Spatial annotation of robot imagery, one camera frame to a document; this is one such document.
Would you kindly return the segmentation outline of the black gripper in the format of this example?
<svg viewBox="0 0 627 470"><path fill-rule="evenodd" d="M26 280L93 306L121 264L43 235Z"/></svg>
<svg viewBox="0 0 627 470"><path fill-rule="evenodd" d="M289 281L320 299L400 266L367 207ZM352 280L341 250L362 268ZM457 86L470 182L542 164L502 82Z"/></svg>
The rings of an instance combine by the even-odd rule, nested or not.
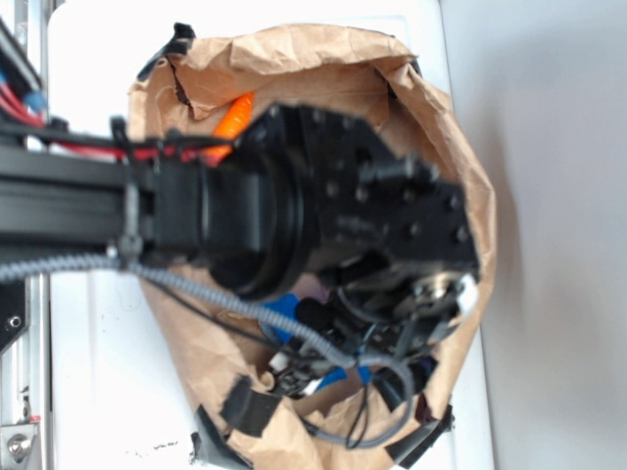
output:
<svg viewBox="0 0 627 470"><path fill-rule="evenodd" d="M362 120L314 108L270 109L237 149L303 177L288 201L307 204L297 239L311 243L307 272L328 297L294 294L294 321L352 354L380 391L401 382L366 363L375 353L406 364L423 390L435 348L478 299L480 261L460 186L414 154L395 157Z"/></svg>

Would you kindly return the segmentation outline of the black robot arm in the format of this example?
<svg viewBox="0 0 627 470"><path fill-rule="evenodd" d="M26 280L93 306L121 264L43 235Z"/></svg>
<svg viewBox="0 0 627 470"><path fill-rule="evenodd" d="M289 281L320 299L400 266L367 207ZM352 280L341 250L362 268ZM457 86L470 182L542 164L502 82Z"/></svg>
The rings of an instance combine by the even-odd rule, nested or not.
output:
<svg viewBox="0 0 627 470"><path fill-rule="evenodd" d="M362 119L306 106L257 117L218 164L215 138L133 144L5 124L77 158L1 149L1 278L130 269L212 298L168 268L206 268L227 305L273 330L276 390L299 397L334 370L424 382L435 346L472 307L480 260L462 188L397 157Z"/></svg>

